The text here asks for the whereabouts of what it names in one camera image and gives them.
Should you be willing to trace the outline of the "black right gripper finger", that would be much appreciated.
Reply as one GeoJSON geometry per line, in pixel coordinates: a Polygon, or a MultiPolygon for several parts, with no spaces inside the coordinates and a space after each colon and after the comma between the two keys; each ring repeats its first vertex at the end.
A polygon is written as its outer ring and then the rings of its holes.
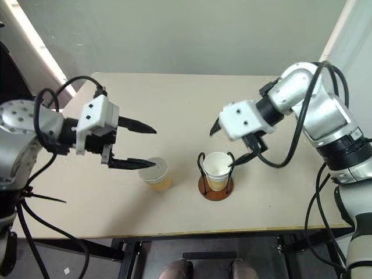
{"type": "Polygon", "coordinates": [[[236,159],[231,152],[228,152],[227,155],[232,159],[232,163],[229,165],[229,167],[233,168],[235,166],[248,163],[250,160],[254,159],[256,157],[256,152],[246,153],[238,159],[236,159]]]}
{"type": "Polygon", "coordinates": [[[215,133],[221,130],[221,126],[219,123],[219,118],[216,119],[214,124],[212,125],[212,128],[210,129],[209,136],[213,136],[215,133]]]}

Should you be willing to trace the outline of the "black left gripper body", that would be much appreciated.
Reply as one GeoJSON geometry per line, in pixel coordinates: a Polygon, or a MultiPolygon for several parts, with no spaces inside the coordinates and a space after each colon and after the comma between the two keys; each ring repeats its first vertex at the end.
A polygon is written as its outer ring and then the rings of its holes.
{"type": "Polygon", "coordinates": [[[85,140],[85,150],[94,154],[101,154],[105,145],[113,145],[116,142],[117,130],[113,130],[102,136],[88,135],[85,140]]]}

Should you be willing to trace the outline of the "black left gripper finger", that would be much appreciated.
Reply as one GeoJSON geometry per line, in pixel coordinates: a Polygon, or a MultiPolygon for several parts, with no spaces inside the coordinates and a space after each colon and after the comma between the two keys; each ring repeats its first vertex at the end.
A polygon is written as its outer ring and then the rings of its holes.
{"type": "Polygon", "coordinates": [[[156,134],[157,131],[151,126],[142,123],[138,120],[129,119],[123,116],[119,116],[118,124],[119,127],[126,128],[129,131],[143,134],[156,134]]]}
{"type": "Polygon", "coordinates": [[[110,169],[138,170],[156,166],[156,163],[143,159],[116,159],[112,152],[112,145],[104,145],[101,153],[101,163],[110,169]]]}

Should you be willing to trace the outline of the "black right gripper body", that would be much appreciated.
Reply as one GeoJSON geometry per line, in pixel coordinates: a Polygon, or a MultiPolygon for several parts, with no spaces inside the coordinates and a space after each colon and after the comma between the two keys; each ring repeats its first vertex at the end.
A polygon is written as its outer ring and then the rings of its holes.
{"type": "Polygon", "coordinates": [[[268,150],[268,147],[260,135],[247,134],[242,137],[245,146],[255,155],[268,150]]]}

